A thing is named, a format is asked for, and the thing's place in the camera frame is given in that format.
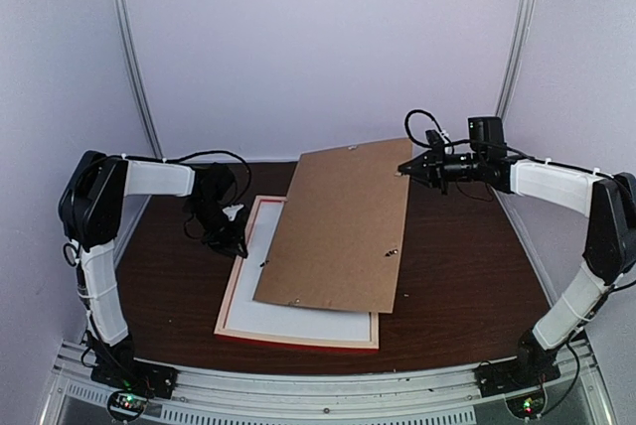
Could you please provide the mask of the brown backing board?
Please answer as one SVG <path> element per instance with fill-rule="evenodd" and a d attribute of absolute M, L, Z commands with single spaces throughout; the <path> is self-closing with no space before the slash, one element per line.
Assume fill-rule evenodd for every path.
<path fill-rule="evenodd" d="M 300 156 L 254 300 L 389 314 L 395 306 L 409 180 L 404 138 Z"/>

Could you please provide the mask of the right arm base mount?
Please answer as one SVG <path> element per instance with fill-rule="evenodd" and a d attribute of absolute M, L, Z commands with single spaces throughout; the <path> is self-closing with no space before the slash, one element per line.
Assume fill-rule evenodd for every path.
<path fill-rule="evenodd" d="M 560 378 L 557 350 L 544 350 L 534 339 L 521 339 L 517 354 L 503 361 L 482 361 L 474 374 L 482 397 L 537 387 Z"/>

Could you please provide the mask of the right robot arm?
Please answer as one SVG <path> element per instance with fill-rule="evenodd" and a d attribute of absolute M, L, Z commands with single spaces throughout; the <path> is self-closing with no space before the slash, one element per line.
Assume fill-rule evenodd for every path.
<path fill-rule="evenodd" d="M 550 309 L 520 338 L 509 368 L 516 385 L 532 385 L 555 353 L 595 319 L 635 266 L 635 178 L 541 160 L 506 144 L 474 141 L 472 152 L 430 147 L 398 166 L 403 176 L 442 193 L 450 184 L 483 183 L 519 202 L 539 205 L 565 242 L 569 278 Z"/>

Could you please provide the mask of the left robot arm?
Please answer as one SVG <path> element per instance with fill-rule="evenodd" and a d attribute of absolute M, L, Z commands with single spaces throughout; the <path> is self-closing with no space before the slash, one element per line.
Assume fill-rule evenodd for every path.
<path fill-rule="evenodd" d="M 128 197 L 182 198 L 189 217 L 203 229 L 200 242 L 228 256 L 248 256 L 249 209 L 244 190 L 225 200 L 237 183 L 220 163 L 201 164 L 196 152 L 176 159 L 150 159 L 86 151 L 58 206 L 67 242 L 63 254 L 77 272 L 78 295 L 87 316 L 89 343 L 105 374 L 122 389 L 143 378 L 118 295 L 114 247 Z"/>

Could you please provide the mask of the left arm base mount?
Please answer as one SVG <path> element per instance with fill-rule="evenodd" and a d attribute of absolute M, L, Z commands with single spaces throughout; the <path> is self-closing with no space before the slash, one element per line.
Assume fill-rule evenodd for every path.
<path fill-rule="evenodd" d="M 140 361 L 128 344 L 97 345 L 93 351 L 92 381 L 146 398 L 172 398 L 178 375 L 174 367 Z"/>

